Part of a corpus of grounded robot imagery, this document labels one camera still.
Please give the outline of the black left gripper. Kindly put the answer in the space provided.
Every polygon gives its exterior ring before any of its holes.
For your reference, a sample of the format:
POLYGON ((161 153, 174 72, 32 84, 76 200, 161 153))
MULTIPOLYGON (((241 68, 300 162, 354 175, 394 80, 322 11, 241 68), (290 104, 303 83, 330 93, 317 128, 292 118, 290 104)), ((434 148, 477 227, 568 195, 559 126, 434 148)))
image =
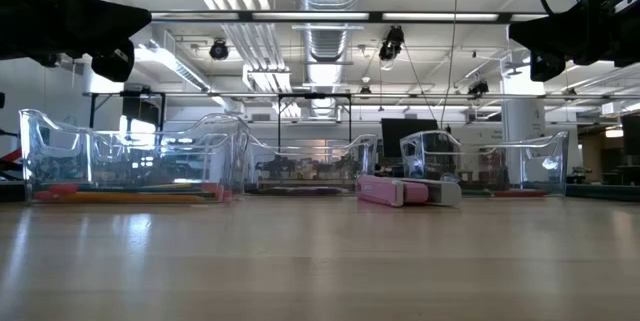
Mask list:
MULTIPOLYGON (((30 58, 57 66, 60 55, 70 50, 55 34, 63 28, 58 8, 65 1, 0 0, 0 61, 30 58)), ((74 7, 74 55, 94 56, 97 75, 126 82, 134 66, 129 38, 151 22, 151 13, 102 0, 75 0, 74 7)))

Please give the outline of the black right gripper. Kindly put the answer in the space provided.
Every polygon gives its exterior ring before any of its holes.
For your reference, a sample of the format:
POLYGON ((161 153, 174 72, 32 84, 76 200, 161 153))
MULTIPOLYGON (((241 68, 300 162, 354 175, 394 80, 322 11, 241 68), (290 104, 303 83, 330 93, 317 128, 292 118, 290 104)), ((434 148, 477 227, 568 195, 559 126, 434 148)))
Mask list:
MULTIPOLYGON (((616 67, 640 62, 640 0, 587 1, 600 12, 599 29, 608 36, 602 58, 616 67)), ((513 23, 508 37, 529 50, 530 79, 549 81, 565 71, 566 61, 585 63, 585 10, 513 23)))

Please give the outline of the clear plastic bin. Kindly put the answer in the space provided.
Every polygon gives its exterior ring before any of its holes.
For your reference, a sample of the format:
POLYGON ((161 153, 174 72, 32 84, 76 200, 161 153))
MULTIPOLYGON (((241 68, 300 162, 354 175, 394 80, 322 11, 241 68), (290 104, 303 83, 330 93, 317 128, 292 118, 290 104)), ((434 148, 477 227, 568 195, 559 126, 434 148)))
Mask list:
POLYGON ((404 175, 448 181, 462 190, 543 190, 562 195, 566 189, 569 135, 518 143, 464 144, 445 131, 424 131, 400 140, 404 175))
MULTIPOLYGON (((91 136, 106 132, 148 132, 148 131, 97 131, 89 128, 75 127, 68 124, 56 123, 46 114, 25 109, 20 113, 21 151, 23 165, 23 179, 26 187, 26 197, 31 203, 34 194, 48 191, 53 185, 75 184, 91 185, 89 176, 90 161, 89 147, 91 136)), ((236 117, 224 114, 209 114, 201 118, 186 130, 203 130, 221 126, 239 126, 249 132, 246 123, 236 117)))
POLYGON ((356 188, 362 175, 374 173, 377 137, 364 134, 349 144, 304 140, 297 145, 268 145, 255 138, 246 156, 244 191, 273 187, 356 188))
POLYGON ((249 132, 214 126, 181 132, 100 132, 91 136, 89 180, 97 187, 218 183, 244 188, 249 132))

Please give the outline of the yellow pencil pink cap eraser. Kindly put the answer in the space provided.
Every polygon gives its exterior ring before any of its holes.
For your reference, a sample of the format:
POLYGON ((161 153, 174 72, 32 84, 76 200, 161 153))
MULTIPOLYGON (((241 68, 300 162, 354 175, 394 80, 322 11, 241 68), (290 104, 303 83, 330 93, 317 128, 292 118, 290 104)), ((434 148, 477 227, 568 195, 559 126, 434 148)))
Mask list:
POLYGON ((216 202, 224 202, 224 201, 229 201, 231 199, 231 197, 233 196, 233 192, 227 188, 225 188, 223 185, 218 184, 218 183, 204 183, 205 185, 216 185, 217 186, 217 192, 215 194, 204 194, 204 193, 200 193, 200 194, 195 194, 195 193, 174 193, 174 194, 192 194, 192 195, 198 195, 201 197, 204 197, 207 199, 206 203, 216 203, 216 202))

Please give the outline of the white column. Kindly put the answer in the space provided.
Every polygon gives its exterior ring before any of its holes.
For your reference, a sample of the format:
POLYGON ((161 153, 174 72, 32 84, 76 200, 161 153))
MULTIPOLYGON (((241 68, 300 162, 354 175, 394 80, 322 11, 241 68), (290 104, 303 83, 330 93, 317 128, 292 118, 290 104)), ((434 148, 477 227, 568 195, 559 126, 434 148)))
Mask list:
POLYGON ((506 71, 501 81, 502 135, 506 143, 538 138, 545 133, 545 94, 541 82, 532 81, 531 68, 523 66, 506 71))

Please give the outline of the overhead light bar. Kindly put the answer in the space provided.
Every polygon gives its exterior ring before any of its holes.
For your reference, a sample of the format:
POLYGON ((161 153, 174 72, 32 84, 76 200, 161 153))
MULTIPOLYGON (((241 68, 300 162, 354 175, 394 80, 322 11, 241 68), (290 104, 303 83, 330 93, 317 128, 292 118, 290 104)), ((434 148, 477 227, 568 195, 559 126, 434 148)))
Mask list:
POLYGON ((155 23, 402 23, 510 24, 545 17, 511 12, 386 12, 386 11, 152 11, 155 23))

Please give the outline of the black frame stand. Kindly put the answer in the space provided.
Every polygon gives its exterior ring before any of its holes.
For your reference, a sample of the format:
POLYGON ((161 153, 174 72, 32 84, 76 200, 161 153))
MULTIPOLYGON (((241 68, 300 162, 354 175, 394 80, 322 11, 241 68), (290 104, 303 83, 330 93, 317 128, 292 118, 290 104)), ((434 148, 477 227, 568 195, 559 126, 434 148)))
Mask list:
POLYGON ((167 94, 149 90, 125 90, 117 93, 85 93, 90 98, 89 127, 95 125, 96 111, 111 98, 123 100, 122 113, 127 119, 153 124, 157 130, 164 128, 167 94))
POLYGON ((305 100, 325 100, 325 99, 336 99, 343 98, 347 101, 347 114, 348 114, 348 141, 353 141, 353 131, 352 131, 352 107, 353 107, 353 95, 350 93, 323 93, 323 92, 305 92, 305 93, 277 93, 277 149, 281 151, 282 148, 282 118, 281 114, 284 109, 288 108, 289 105, 282 105, 282 100, 285 98, 289 98, 291 101, 296 101, 298 98, 303 98, 305 100))

